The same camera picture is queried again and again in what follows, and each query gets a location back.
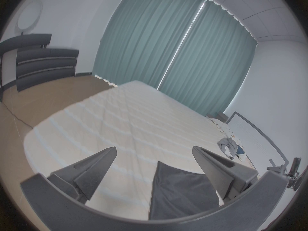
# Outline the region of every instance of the brown floor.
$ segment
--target brown floor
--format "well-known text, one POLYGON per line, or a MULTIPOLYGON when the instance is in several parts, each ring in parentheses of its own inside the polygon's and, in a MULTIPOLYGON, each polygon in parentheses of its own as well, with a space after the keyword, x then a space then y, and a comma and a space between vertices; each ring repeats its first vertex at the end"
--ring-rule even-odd
MULTIPOLYGON (((3 93, 3 102, 19 119, 34 127, 55 112, 109 88, 108 83, 93 76, 70 77, 19 93, 13 86, 3 93)), ((20 182, 33 175, 23 149, 23 139, 30 130, 0 103, 0 177, 3 188, 38 229, 48 230, 20 188, 20 182)))

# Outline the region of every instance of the curtain gap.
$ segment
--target curtain gap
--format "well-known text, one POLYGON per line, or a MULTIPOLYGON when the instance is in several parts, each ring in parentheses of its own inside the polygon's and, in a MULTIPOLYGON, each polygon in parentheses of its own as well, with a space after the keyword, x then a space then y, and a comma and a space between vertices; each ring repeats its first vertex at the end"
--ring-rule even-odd
POLYGON ((156 89, 156 90, 158 90, 158 89, 159 89, 159 87, 160 87, 161 83, 163 82, 163 80, 164 80, 164 78, 165 78, 165 76, 166 76, 166 74, 167 74, 167 72, 168 72, 168 70, 169 70, 169 68, 170 68, 170 66, 171 66, 171 64, 172 64, 172 62, 174 61, 174 59, 175 59, 175 57, 176 57, 177 53, 179 52, 179 49, 181 48, 181 46, 182 46, 182 44, 183 44, 183 42, 184 42, 185 38, 187 37, 187 34, 189 33, 189 31, 190 31, 191 27, 193 26, 193 24, 194 24, 195 20, 197 19, 197 17, 199 16, 199 14, 200 14, 201 10, 203 9, 203 7, 204 7, 204 5, 205 5, 206 1, 207 1, 207 0, 204 0, 204 2, 202 3, 202 5, 201 5, 200 9, 198 10, 198 12, 197 12, 196 16, 194 17, 193 21, 191 22, 191 24, 190 24, 189 28, 187 29, 187 31, 186 31, 186 33, 185 33, 185 35, 184 35, 184 37, 183 37, 183 39, 182 39, 181 43, 179 44, 179 47, 177 48, 177 50, 176 50, 176 52, 175 52, 174 56, 172 57, 171 62, 169 63, 169 65, 168 65, 168 67, 167 67, 167 70, 165 71, 165 74, 164 74, 163 78, 161 79, 161 81, 160 81, 160 83, 159 83, 159 85, 158 85, 158 87, 157 87, 157 89, 156 89))

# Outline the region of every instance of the bed sheet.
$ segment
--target bed sheet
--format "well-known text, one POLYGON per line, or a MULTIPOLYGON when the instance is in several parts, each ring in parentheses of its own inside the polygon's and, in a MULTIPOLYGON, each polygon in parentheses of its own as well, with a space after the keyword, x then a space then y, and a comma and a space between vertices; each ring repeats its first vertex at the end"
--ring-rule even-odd
MULTIPOLYGON (((133 81, 68 106, 25 137, 27 160, 48 177, 105 148, 117 157, 87 206, 147 220, 157 162, 203 173, 192 155, 201 146, 224 156, 224 135, 208 118, 142 82, 133 81)), ((234 161, 250 167, 248 162, 234 161)))

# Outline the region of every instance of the white headboard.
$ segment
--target white headboard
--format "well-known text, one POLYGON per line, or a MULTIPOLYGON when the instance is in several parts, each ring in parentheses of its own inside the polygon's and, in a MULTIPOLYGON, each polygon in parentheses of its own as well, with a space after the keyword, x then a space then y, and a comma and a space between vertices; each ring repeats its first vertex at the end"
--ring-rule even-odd
POLYGON ((247 157, 262 176, 267 167, 286 167, 289 161, 271 139, 237 112, 227 121, 232 132, 241 140, 247 157))

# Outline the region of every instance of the green curtain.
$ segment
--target green curtain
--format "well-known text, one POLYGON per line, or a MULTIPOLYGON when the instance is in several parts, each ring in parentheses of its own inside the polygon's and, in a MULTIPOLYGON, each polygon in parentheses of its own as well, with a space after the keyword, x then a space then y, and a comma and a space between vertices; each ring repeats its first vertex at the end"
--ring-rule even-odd
POLYGON ((256 44, 232 15, 207 1, 159 91, 204 116, 223 112, 247 75, 256 44))
POLYGON ((203 0, 123 0, 101 39, 93 75, 157 88, 203 0))

